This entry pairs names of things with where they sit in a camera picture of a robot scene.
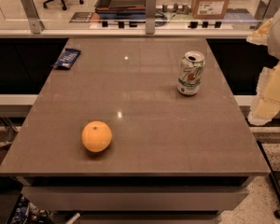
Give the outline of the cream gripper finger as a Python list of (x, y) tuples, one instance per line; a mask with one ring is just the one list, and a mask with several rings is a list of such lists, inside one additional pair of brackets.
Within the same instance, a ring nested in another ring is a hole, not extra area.
[(280, 111), (280, 62), (274, 68), (264, 67), (259, 74), (257, 95), (253, 98), (248, 121), (262, 126)]
[(268, 19), (264, 22), (260, 28), (256, 31), (251, 33), (247, 38), (246, 41), (253, 45), (263, 45), (268, 46), (270, 42), (270, 31), (273, 25), (273, 19)]

